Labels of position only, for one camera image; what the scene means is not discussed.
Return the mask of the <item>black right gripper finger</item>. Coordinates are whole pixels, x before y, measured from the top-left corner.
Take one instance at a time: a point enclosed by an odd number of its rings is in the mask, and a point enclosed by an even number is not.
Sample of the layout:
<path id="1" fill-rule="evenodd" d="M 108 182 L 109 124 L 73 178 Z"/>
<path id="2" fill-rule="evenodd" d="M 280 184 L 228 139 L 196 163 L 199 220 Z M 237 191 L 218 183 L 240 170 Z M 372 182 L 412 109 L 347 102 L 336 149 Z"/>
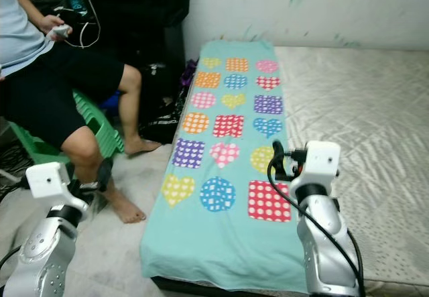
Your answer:
<path id="1" fill-rule="evenodd" d="M 282 142 L 275 140 L 272 143 L 273 152 L 275 155 L 270 160 L 269 164 L 272 166 L 273 171 L 275 172 L 275 177 L 286 177 L 287 171 L 285 171 L 283 165 L 283 159 L 285 158 L 285 149 L 282 145 Z"/>

